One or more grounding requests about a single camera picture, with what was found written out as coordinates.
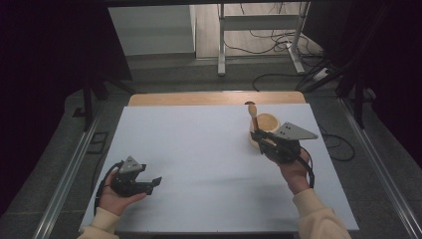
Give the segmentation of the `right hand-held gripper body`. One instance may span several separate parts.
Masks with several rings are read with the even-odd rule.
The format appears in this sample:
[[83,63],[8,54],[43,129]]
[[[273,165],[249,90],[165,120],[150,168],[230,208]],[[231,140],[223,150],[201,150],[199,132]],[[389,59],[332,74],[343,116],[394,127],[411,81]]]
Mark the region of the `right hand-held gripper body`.
[[267,132],[263,139],[263,154],[277,163],[294,162],[301,154],[301,140],[317,139],[317,135],[293,123],[285,122],[274,133]]

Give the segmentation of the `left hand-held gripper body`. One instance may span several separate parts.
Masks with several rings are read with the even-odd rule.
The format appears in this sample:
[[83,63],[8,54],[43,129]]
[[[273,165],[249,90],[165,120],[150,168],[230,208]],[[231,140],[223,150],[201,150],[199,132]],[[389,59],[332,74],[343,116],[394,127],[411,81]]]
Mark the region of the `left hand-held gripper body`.
[[111,181],[110,187],[122,197],[130,197],[138,193],[152,194],[152,190],[143,190],[141,188],[142,182],[137,182],[139,176],[139,163],[129,156],[125,161],[122,161],[118,167],[118,173]]

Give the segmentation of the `wooden bowl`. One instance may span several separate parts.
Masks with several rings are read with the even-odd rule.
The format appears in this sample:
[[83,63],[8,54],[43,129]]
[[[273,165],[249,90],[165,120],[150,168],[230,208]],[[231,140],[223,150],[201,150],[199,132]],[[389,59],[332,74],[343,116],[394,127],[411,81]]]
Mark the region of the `wooden bowl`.
[[[271,114],[258,114],[257,121],[258,121],[259,129],[262,129],[263,131],[266,131],[266,132],[275,133],[281,126],[278,118],[276,118],[275,116]],[[252,121],[250,122],[249,131],[250,132],[254,131],[254,124]],[[249,134],[249,141],[252,146],[259,148],[258,143],[252,140],[252,137],[250,134]]]

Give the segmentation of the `wooden spoon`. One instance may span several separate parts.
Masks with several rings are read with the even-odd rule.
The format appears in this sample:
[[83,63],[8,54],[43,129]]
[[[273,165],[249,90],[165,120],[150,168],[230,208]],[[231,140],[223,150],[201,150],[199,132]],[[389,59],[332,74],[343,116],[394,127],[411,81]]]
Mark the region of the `wooden spoon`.
[[258,114],[257,114],[256,106],[254,104],[248,104],[248,112],[249,112],[249,115],[251,116],[254,130],[258,130],[259,123],[258,123],[258,118],[257,118]]

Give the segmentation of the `person's left hand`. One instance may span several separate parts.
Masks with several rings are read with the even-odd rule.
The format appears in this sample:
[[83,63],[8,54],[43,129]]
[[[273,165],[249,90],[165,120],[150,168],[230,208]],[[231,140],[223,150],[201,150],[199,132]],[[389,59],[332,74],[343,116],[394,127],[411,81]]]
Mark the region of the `person's left hand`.
[[113,169],[105,179],[105,185],[102,187],[102,194],[99,200],[99,208],[102,208],[116,216],[121,216],[125,208],[135,202],[144,199],[146,193],[138,193],[130,197],[119,196],[111,187],[111,181],[118,173],[117,169]]

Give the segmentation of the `person's right hand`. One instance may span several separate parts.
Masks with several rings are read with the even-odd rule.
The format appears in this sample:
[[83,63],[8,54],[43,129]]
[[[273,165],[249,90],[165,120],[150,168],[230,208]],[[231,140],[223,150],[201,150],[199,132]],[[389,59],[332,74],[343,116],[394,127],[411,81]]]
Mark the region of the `person's right hand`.
[[293,195],[311,188],[307,179],[308,171],[299,161],[280,164],[279,168]]

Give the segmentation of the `white board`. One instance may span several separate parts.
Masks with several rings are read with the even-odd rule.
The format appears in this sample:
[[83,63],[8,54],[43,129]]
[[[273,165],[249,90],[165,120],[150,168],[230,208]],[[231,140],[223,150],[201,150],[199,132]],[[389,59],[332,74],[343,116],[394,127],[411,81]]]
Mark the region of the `white board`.
[[142,181],[161,180],[130,205],[119,233],[283,233],[299,214],[277,166],[249,141],[246,106],[126,107],[105,168],[133,157]]

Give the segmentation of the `white power strip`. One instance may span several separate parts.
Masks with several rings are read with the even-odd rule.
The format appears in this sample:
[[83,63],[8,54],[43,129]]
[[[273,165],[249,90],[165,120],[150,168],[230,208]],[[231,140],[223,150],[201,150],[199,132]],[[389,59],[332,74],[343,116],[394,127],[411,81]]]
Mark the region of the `white power strip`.
[[321,69],[318,73],[316,73],[316,74],[314,75],[314,80],[315,80],[315,81],[319,81],[319,80],[321,80],[321,79],[325,78],[325,77],[326,77],[329,73],[330,73],[330,69],[328,69],[328,68],[323,68],[323,69]]

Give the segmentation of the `black stand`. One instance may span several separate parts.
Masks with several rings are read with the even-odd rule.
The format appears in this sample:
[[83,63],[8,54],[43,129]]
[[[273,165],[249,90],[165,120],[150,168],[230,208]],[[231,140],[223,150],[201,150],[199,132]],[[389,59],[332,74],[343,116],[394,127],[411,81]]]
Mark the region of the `black stand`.
[[94,124],[94,108],[92,95],[95,95],[95,97],[100,101],[105,101],[109,97],[108,90],[106,89],[106,83],[110,83],[118,87],[119,89],[129,93],[131,96],[136,94],[135,89],[124,84],[122,81],[118,81],[105,74],[97,74],[94,77],[84,77],[84,106],[82,108],[76,108],[73,114],[74,118],[85,119],[84,131],[87,131]]
[[363,104],[370,103],[370,99],[364,96],[365,92],[365,75],[358,68],[346,69],[335,90],[336,95],[341,99],[352,95],[353,117],[360,128],[364,128]]

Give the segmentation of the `white cabinet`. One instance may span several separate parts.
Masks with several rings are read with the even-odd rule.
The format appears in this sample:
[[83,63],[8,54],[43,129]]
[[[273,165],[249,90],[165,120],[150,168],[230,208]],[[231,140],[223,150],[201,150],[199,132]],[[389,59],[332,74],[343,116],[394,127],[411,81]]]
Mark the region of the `white cabinet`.
[[108,12],[126,56],[195,52],[192,5],[110,7]]

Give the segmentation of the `black floor frame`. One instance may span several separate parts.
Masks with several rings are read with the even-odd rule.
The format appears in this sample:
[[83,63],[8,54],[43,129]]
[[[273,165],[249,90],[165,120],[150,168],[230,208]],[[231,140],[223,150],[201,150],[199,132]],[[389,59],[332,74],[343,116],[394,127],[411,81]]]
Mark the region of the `black floor frame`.
[[89,143],[87,154],[101,154],[104,152],[108,138],[107,131],[95,132]]

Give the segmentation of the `metal floor rail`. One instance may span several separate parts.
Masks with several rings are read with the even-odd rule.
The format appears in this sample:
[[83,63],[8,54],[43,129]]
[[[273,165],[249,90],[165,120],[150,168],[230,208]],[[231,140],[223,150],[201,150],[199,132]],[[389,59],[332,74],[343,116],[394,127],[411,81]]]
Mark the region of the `metal floor rail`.
[[105,104],[99,103],[95,106],[93,113],[93,122],[82,134],[82,137],[77,145],[77,148],[72,154],[72,157],[65,168],[64,173],[53,193],[51,200],[35,230],[32,239],[49,239],[56,222],[60,216],[61,210],[69,195],[72,184],[76,178],[79,168],[83,162],[84,156],[90,145],[90,141],[97,129],[100,118],[103,114]]
[[422,224],[419,222],[407,199],[394,182],[366,130],[361,127],[354,118],[351,104],[344,99],[339,99],[338,102],[410,239],[422,239]]

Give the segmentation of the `white metal desk frame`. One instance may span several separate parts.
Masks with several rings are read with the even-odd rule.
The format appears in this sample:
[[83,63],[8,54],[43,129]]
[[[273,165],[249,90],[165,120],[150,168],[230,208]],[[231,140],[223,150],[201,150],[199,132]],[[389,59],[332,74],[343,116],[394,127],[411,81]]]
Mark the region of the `white metal desk frame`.
[[226,74],[226,32],[240,32],[253,30],[293,30],[294,38],[287,43],[289,56],[299,75],[305,72],[300,60],[298,42],[305,24],[310,2],[301,2],[297,14],[266,14],[266,15],[226,15],[225,5],[219,5],[219,52],[217,74]]

